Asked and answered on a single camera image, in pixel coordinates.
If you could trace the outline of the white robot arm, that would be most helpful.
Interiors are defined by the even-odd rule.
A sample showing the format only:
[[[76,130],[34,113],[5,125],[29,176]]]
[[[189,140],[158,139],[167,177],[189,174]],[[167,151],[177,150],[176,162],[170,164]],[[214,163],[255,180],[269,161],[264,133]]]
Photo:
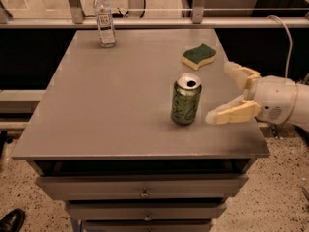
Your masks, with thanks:
[[[279,125],[289,123],[309,131],[309,86],[278,76],[261,77],[257,71],[234,62],[224,64],[224,72],[242,94],[209,111],[208,124],[247,122],[257,118]]]

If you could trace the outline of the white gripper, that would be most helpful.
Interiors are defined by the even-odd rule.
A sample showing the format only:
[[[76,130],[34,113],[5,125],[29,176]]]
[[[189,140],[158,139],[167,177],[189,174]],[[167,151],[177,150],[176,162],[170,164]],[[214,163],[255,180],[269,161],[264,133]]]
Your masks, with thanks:
[[[272,75],[261,77],[259,72],[234,62],[226,62],[224,72],[240,90],[245,90],[247,100],[240,95],[209,111],[205,117],[207,124],[242,123],[256,116],[260,121],[283,124],[292,117],[298,98],[294,81]]]

